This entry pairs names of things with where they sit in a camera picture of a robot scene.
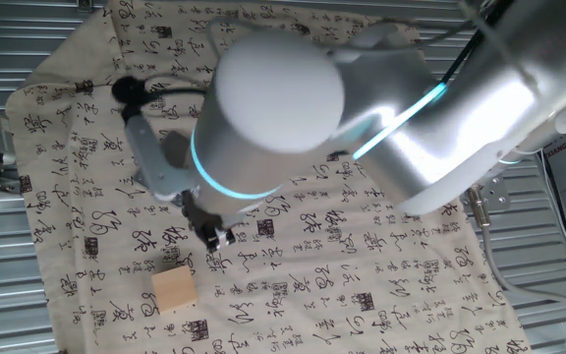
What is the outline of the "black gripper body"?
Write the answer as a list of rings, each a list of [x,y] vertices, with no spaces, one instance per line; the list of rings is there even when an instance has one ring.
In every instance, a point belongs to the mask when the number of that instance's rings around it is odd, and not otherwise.
[[[217,237],[218,234],[233,237],[231,227],[224,224],[222,216],[209,213],[200,208],[190,191],[182,193],[182,203],[183,214],[194,226],[195,232],[199,237]]]

